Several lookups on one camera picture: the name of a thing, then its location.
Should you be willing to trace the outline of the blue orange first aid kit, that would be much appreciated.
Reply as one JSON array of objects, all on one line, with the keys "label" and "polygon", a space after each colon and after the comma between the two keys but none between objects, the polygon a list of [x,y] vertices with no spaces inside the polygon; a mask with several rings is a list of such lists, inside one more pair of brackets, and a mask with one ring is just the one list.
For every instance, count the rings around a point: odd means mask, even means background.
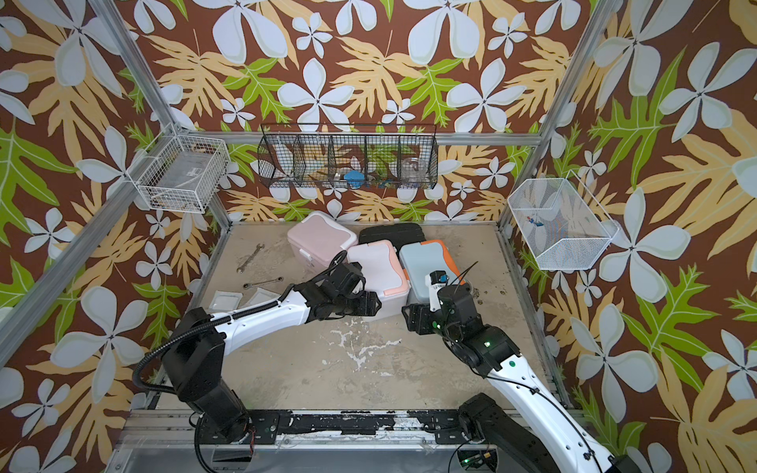
[{"label": "blue orange first aid kit", "polygon": [[406,244],[399,251],[399,260],[410,283],[408,303],[428,305],[429,287],[425,277],[434,271],[444,270],[453,281],[461,273],[447,246],[441,240],[425,240]]}]

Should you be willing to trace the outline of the white first aid kit box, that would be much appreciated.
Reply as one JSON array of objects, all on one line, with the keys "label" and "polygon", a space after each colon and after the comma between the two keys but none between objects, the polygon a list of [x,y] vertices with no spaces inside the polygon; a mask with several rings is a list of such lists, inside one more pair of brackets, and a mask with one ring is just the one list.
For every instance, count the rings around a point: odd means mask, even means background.
[{"label": "white first aid kit box", "polygon": [[361,265],[366,290],[375,292],[382,303],[372,321],[400,315],[407,303],[410,285],[392,243],[379,240],[352,246],[347,250],[347,260]]}]

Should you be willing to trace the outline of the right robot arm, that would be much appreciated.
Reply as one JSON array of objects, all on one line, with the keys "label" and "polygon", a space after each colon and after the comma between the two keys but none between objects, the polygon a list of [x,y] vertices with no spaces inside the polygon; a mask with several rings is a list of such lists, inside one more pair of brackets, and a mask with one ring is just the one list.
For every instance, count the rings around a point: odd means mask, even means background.
[{"label": "right robot arm", "polygon": [[633,459],[612,454],[568,413],[503,329],[483,321],[469,285],[434,285],[427,305],[406,305],[402,315],[409,331],[441,336],[524,419],[519,424],[490,396],[477,394],[459,407],[467,439],[494,445],[528,472],[638,471]]}]

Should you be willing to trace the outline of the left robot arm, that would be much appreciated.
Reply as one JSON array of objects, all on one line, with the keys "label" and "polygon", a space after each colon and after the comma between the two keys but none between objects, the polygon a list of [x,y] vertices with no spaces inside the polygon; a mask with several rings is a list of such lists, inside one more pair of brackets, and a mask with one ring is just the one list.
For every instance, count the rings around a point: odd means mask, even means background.
[{"label": "left robot arm", "polygon": [[248,409],[222,379],[224,360],[232,352],[277,331],[314,321],[374,317],[382,308],[367,289],[358,263],[342,250],[327,268],[277,299],[245,309],[207,313],[193,309],[169,340],[134,367],[139,388],[173,394],[210,423],[211,433],[236,443],[252,426]]}]

